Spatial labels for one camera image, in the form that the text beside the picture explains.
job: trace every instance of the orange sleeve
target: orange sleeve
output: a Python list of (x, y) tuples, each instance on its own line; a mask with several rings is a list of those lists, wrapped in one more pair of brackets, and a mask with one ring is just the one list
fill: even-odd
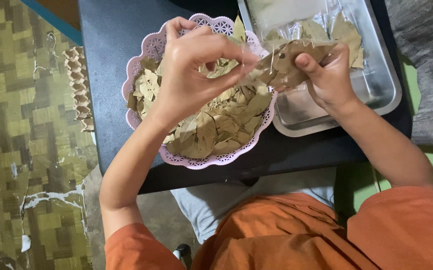
[(107, 270), (184, 270), (183, 264), (141, 223), (113, 233), (105, 244)]
[(395, 187), (368, 198), (347, 238), (381, 269), (433, 270), (433, 190)]

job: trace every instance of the metal tray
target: metal tray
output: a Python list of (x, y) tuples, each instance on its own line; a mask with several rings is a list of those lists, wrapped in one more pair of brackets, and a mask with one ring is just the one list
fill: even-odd
[[(245, 28), (252, 29), (244, 0), (238, 3)], [(373, 9), (368, 0), (340, 0), (340, 3), (344, 14), (356, 21), (363, 43), (365, 68), (351, 71), (353, 89), (360, 100), (377, 114), (387, 114), (399, 105), (402, 89)], [(305, 83), (278, 96), (273, 124), (280, 133), (289, 137), (339, 126), (333, 117), (313, 102)]]

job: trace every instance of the cardboard egg tray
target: cardboard egg tray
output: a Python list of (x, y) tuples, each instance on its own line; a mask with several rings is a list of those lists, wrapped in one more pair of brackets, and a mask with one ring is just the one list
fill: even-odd
[(88, 84), (88, 71), (83, 47), (74, 47), (63, 52), (65, 66), (68, 70), (70, 87), (73, 89), (73, 109), (76, 112), (75, 120), (81, 122), (81, 131), (94, 131), (92, 111), (90, 106), (90, 87)]

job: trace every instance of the pink plastic basket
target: pink plastic basket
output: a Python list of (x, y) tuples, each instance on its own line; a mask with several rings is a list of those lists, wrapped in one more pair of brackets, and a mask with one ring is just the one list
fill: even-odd
[[(214, 32), (224, 33), (227, 35), (231, 35), (233, 33), (233, 21), (227, 17), (217, 17), (213, 19), (207, 15), (198, 13), (191, 16), (189, 20), (196, 22), (197, 27), (201, 27), (204, 25), (204, 26), (210, 26)], [(258, 38), (254, 33), (246, 31), (246, 35), (247, 35), (247, 43), (249, 45), (249, 49), (253, 53), (258, 54), (261, 57), (268, 55), (268, 52), (261, 47), (260, 41), (258, 40)], [(149, 34), (143, 39), (143, 42), (141, 43), (141, 51), (142, 51), (141, 55), (131, 58), (127, 64), (127, 80), (125, 81), (121, 89), (125, 101), (127, 101), (128, 94), (132, 91), (133, 78), (135, 77), (136, 73), (138, 73), (138, 71), (141, 69), (140, 60), (145, 56), (150, 56), (151, 58), (160, 61), (161, 55), (165, 51), (165, 44), (166, 44), (165, 25), (163, 25), (160, 28), (160, 31), (158, 33)], [(273, 120), (275, 101), (276, 101), (276, 93), (273, 94), (272, 101), (268, 106), (268, 108), (261, 114), (263, 117), (263, 123), (256, 130), (255, 134), (253, 135), (253, 138), (246, 145), (242, 146), (240, 149), (226, 155), (208, 156), (204, 159), (202, 158), (193, 159), (186, 156), (183, 157), (180, 155), (173, 155), (170, 152), (168, 152), (168, 150), (166, 150), (166, 146), (162, 145), (159, 150), (162, 159), (166, 163), (172, 165), (185, 166), (192, 170), (203, 169), (213, 164), (225, 165), (231, 163), (232, 161), (236, 160), (238, 156), (248, 152), (256, 145), (260, 137), (260, 133), (265, 128), (267, 128)], [(126, 120), (128, 122), (128, 125), (132, 129), (136, 129), (136, 127), (140, 124), (137, 113), (131, 109), (129, 109), (126, 113)]]

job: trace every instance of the hand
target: hand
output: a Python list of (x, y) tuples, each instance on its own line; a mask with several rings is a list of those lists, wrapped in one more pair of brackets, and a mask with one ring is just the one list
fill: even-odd
[(311, 97), (330, 115), (348, 111), (360, 102), (351, 87), (348, 46), (338, 44), (331, 53), (336, 58), (323, 67), (307, 53), (295, 59), (297, 67), (311, 79), (308, 84)]
[[(195, 26), (195, 22), (181, 17), (166, 23), (165, 73), (149, 115), (153, 115), (154, 121), (163, 121), (167, 129), (233, 87), (258, 61), (253, 53), (242, 50), (223, 35), (213, 34), (210, 27), (193, 29)], [(182, 29), (193, 30), (179, 37)], [(214, 62), (220, 58), (235, 59), (240, 65), (213, 79), (198, 72), (198, 67), (205, 64), (213, 70)]]

